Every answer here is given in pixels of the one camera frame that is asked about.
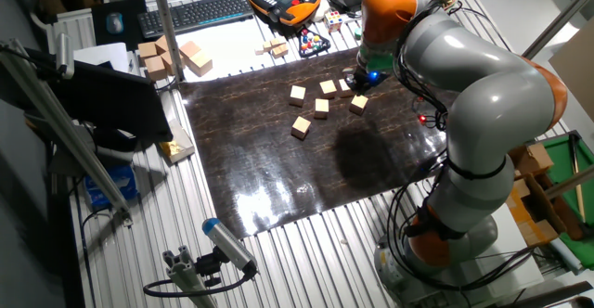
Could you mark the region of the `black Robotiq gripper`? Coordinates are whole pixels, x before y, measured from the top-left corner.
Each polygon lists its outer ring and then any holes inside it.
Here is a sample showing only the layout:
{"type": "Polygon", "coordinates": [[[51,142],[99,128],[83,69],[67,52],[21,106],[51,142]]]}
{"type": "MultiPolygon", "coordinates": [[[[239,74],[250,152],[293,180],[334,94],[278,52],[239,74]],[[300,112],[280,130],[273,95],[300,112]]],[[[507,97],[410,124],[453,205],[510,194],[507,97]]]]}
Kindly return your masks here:
{"type": "Polygon", "coordinates": [[[350,88],[354,88],[359,96],[363,96],[371,88],[383,83],[389,73],[380,71],[365,71],[357,69],[355,75],[349,73],[345,76],[345,81],[350,88]]]}

